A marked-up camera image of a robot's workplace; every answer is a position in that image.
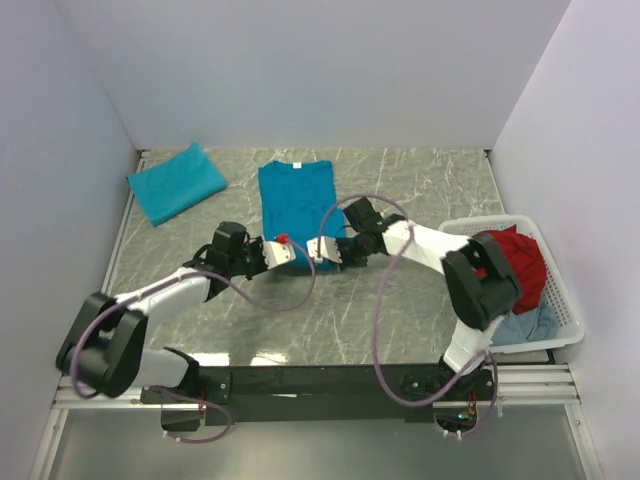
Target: white plastic basket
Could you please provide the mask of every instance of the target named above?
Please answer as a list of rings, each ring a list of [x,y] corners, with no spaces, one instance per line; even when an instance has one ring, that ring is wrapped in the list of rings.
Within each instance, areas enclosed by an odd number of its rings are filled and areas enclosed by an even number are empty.
[[[560,348],[579,342],[584,337],[584,324],[572,305],[569,292],[560,276],[558,266],[551,256],[549,247],[547,247],[540,230],[533,223],[533,220],[523,215],[470,217],[444,222],[440,225],[439,230],[456,235],[471,236],[484,230],[505,229],[513,225],[516,226],[518,233],[527,235],[538,242],[538,247],[547,265],[547,284],[544,287],[543,295],[546,295],[547,303],[555,309],[560,328],[555,338],[550,340],[494,346],[490,350],[494,353],[531,352],[534,350]]]

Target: gray marble surface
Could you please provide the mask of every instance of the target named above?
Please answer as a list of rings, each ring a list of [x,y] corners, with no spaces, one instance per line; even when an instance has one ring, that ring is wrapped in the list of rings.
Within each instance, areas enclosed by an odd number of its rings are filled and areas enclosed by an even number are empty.
[[[431,149],[207,149],[227,179],[224,191],[154,228],[134,200],[108,290],[140,288],[172,273],[203,244],[216,226],[233,220],[251,235],[262,233],[258,167],[271,160],[333,162],[338,196],[379,193],[398,201],[411,219],[431,228],[452,218],[503,213],[482,150]],[[175,151],[145,152],[142,168]],[[391,213],[379,202],[378,209]],[[172,346],[198,354],[208,364],[359,364],[370,362],[371,315],[376,288],[389,259],[372,257],[365,269],[321,274],[305,305],[290,313],[258,309],[226,290],[207,304],[167,319],[148,336],[151,348]],[[309,277],[272,271],[238,280],[250,295],[291,303]],[[389,363],[436,362],[446,349],[455,315],[444,277],[406,261],[385,293],[380,321],[381,359]],[[513,358],[546,361],[544,352]]]

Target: red cloth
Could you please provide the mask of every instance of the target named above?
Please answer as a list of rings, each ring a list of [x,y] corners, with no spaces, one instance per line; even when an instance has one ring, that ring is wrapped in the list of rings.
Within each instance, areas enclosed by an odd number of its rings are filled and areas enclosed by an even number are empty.
[[[487,233],[495,238],[522,287],[522,298],[513,306],[513,313],[520,315],[537,308],[547,281],[547,267],[538,242],[517,233],[515,225],[506,230],[489,230]]]

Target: blue cloth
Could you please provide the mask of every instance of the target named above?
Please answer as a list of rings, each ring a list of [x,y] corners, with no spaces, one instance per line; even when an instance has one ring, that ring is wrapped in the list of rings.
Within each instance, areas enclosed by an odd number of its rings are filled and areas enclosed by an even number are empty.
[[[154,227],[227,186],[197,143],[167,162],[129,175],[127,180]]]
[[[515,345],[554,338],[558,333],[558,317],[554,308],[540,297],[538,308],[521,315],[510,313],[493,334],[493,345]]]
[[[258,170],[262,197],[262,228],[267,240],[286,233],[306,248],[307,240],[318,235],[322,217],[336,203],[333,166],[329,160],[289,164],[273,161]],[[323,235],[337,237],[344,232],[344,214],[336,209],[327,220]],[[292,266],[309,268],[307,260],[296,251]],[[319,269],[331,268],[329,262]]]

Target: gray cloth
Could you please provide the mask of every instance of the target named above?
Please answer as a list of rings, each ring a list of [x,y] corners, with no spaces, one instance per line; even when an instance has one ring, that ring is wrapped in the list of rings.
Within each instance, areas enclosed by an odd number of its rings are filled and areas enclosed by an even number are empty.
[[[546,297],[540,297],[535,310],[521,315],[511,313],[493,335],[493,345],[514,345],[517,343],[539,342],[554,338],[558,333],[558,317],[555,309],[547,303]]]

